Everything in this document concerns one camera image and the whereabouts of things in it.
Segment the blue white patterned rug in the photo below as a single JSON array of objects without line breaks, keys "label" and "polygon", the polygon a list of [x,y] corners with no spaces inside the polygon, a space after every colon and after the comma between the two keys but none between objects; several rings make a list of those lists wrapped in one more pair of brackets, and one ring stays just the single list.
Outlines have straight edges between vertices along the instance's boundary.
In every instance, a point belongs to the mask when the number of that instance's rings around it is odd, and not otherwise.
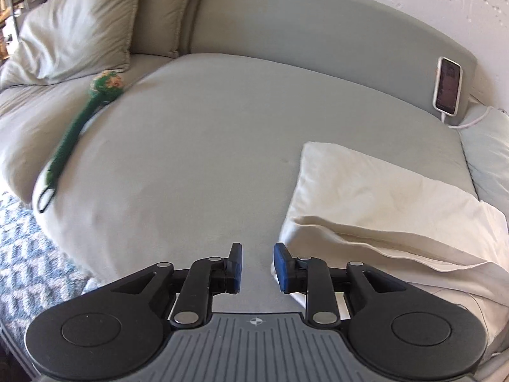
[{"label": "blue white patterned rug", "polygon": [[46,238],[33,212],[1,194],[1,325],[20,348],[28,325],[50,307],[97,289],[87,271]]}]

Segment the large grey throw pillow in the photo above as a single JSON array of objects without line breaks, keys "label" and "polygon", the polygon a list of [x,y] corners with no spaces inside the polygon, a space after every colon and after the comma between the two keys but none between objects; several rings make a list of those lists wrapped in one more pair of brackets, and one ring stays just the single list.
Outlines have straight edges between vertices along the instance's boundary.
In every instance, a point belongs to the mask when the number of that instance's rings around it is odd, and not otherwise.
[{"label": "large grey throw pillow", "polygon": [[125,71],[139,0],[48,0],[25,18],[3,90]]}]

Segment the grey sofa backrest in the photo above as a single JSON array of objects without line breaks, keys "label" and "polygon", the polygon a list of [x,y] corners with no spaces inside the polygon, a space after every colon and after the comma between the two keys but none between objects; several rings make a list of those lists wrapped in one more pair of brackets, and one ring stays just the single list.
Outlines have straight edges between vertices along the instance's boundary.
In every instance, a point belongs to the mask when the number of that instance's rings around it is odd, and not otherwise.
[{"label": "grey sofa backrest", "polygon": [[270,60],[364,85],[435,115],[440,58],[463,69],[465,115],[477,59],[447,35],[374,0],[189,0],[182,53]]}]

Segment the grey sofa seat cushion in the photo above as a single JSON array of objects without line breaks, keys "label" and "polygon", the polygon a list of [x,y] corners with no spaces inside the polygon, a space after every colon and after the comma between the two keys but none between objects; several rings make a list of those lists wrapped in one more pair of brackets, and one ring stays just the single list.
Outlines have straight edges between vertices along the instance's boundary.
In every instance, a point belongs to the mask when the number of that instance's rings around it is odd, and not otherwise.
[{"label": "grey sofa seat cushion", "polygon": [[[161,185],[174,154],[168,120],[170,58],[136,54],[122,73],[126,93],[92,119],[59,182],[51,209],[110,207]],[[22,85],[1,93],[1,188],[35,203],[46,165],[89,99],[92,78]]]},{"label": "grey sofa seat cushion", "polygon": [[308,141],[474,191],[459,135],[420,108],[298,67],[191,54],[97,115],[36,220],[103,282],[158,261],[185,268],[240,242],[245,278],[271,286]]}]

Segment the left grey sofa seat cushion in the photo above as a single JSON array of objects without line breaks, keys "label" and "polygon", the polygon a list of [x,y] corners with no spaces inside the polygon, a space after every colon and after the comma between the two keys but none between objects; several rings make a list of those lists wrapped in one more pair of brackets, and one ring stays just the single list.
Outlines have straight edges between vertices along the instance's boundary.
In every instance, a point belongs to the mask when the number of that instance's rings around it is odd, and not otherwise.
[{"label": "left grey sofa seat cushion", "polygon": [[[161,185],[174,154],[168,120],[170,58],[136,54],[122,73],[126,93],[92,119],[59,182],[51,209],[110,207]],[[92,78],[22,85],[1,93],[1,188],[35,203],[46,165],[89,99]]]}]

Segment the white smartphone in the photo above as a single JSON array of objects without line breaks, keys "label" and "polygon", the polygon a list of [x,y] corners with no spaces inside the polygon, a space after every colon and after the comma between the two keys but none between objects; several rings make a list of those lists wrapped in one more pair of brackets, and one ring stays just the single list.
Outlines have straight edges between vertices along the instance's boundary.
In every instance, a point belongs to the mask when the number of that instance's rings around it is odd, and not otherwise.
[{"label": "white smartphone", "polygon": [[446,117],[455,117],[459,111],[462,85],[462,67],[451,59],[439,57],[432,99],[434,109]]}]

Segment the green fabric massage hammer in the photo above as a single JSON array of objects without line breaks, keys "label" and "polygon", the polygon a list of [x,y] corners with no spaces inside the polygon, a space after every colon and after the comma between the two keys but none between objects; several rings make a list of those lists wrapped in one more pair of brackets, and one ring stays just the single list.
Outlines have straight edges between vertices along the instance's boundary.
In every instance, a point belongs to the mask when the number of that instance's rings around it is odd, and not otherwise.
[{"label": "green fabric massage hammer", "polygon": [[37,210],[44,213],[52,202],[58,188],[60,176],[75,149],[80,134],[86,124],[102,108],[117,100],[124,92],[124,83],[120,73],[106,70],[91,81],[89,98],[76,118],[71,122],[60,140],[49,165],[46,168],[45,189],[37,200]]}]

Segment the light grey side cushion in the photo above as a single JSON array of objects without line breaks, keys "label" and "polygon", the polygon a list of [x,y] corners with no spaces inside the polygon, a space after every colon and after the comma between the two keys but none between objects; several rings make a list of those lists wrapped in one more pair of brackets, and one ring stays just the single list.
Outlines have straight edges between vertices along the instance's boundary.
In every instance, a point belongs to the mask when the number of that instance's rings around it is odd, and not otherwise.
[{"label": "light grey side cushion", "polygon": [[471,104],[462,124],[487,115],[459,130],[475,191],[480,200],[508,217],[508,114],[482,104]]}]

